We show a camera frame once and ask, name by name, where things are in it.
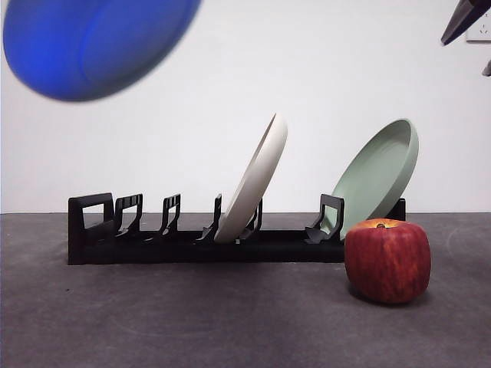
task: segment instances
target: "black dish rack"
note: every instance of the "black dish rack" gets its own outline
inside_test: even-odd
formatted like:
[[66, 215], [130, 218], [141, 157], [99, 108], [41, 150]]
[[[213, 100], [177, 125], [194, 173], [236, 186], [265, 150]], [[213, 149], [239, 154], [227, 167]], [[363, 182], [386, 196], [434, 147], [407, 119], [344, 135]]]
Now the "black dish rack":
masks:
[[[166, 262], [342, 262], [344, 244], [340, 231], [344, 200], [322, 194], [315, 223], [305, 230], [261, 230], [262, 200], [242, 234], [229, 244], [213, 241], [222, 215], [222, 195], [215, 198], [213, 222], [203, 230], [181, 231], [181, 195], [163, 200], [162, 225], [156, 231], [141, 231], [143, 195], [118, 198], [114, 208], [111, 193], [68, 200], [68, 264], [119, 264]], [[102, 223], [86, 228], [84, 208], [104, 205]], [[123, 210], [137, 207], [135, 219], [122, 228]], [[171, 221], [170, 210], [176, 208]], [[328, 234], [321, 230], [325, 208], [337, 212]], [[386, 216], [405, 221], [406, 202], [399, 199]]]

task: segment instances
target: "red apple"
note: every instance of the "red apple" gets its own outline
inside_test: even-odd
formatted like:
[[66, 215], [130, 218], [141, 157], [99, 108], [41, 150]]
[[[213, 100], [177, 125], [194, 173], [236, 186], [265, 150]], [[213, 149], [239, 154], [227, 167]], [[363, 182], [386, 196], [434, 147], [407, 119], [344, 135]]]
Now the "red apple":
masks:
[[428, 237], [411, 222], [363, 221], [346, 234], [344, 265], [350, 282], [364, 296], [382, 303], [406, 303], [428, 287]]

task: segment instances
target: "power socket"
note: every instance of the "power socket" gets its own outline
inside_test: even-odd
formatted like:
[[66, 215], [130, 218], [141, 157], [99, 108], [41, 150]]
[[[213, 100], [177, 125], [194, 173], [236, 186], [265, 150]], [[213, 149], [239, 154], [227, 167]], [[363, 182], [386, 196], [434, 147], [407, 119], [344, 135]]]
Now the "power socket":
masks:
[[467, 42], [491, 42], [491, 11], [469, 27], [466, 39]]

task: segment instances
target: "sage green plate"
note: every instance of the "sage green plate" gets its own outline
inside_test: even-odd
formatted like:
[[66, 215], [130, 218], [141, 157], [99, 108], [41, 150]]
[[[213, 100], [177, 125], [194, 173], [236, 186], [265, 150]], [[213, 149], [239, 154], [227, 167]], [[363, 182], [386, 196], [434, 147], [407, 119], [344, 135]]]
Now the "sage green plate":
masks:
[[[397, 120], [377, 133], [351, 161], [334, 188], [344, 198], [341, 239], [351, 226], [386, 216], [406, 189], [416, 166], [419, 143], [414, 125]], [[329, 233], [336, 211], [326, 208], [321, 230]]]

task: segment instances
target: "gray table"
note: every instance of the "gray table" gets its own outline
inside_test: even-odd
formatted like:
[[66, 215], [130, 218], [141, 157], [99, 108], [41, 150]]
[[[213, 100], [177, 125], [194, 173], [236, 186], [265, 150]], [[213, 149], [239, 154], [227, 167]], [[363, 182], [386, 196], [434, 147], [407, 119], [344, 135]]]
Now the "gray table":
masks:
[[[359, 298], [343, 264], [67, 266], [65, 214], [3, 215], [2, 366], [491, 367], [491, 214], [408, 219], [430, 239], [430, 286], [387, 307]], [[209, 222], [183, 214], [184, 228]]]

